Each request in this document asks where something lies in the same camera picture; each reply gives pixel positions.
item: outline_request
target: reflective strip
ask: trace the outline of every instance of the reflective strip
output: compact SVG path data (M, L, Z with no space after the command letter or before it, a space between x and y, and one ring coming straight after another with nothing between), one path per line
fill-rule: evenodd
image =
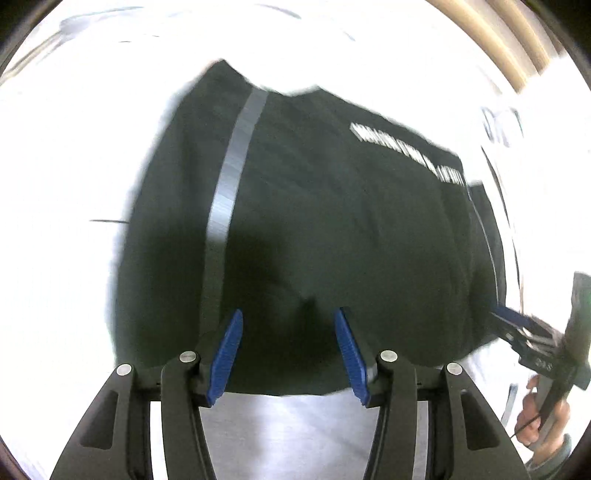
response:
M238 115L223 159L212 207L207 220L203 281L199 308L199 335L215 330L219 323L225 269L226 243L230 220L236 203L238 185L246 161L252 132L261 116L267 94L253 88Z

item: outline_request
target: black cable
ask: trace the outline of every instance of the black cable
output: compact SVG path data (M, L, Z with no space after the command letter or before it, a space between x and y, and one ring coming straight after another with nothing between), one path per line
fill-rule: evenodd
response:
M532 418L529 422L527 422L525 425L523 425L522 427L520 427L518 430L515 431L515 433L513 435L511 435L509 438L512 439L515 435L521 433L523 431L524 428L526 428L527 426L529 426L532 422L536 421L537 419L540 418L540 414L538 413L534 418Z

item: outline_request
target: white surface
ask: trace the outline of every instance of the white surface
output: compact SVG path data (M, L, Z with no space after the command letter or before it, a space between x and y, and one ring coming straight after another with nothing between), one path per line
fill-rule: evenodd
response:
M67 17L126 4L64 1L23 48ZM0 87L7 229L0 240L0 362L8 366L5 384L15 388L0 397L0 432L32 478L48 478L114 367L109 305L124 228L89 220L127 218L151 149L181 95L212 60L223 57L254 83L283 93L319 85L406 124L459 153L467 177L483 180L487 192L492 179L479 154L478 107L494 98L482 71L512 101L492 62L426 2L274 3L302 20L237 2L133 5L144 8L94 16ZM498 216L499 205L493 206ZM508 251L510 232L502 233ZM513 286L511 306L516 295ZM515 358L501 343L462 362L498 415ZM495 368L482 370L487 362ZM221 480L356 479L375 414L350 391L226 394L205 412L204 424ZM234 448L244 457L228 453ZM156 478L165 475L161 467Z

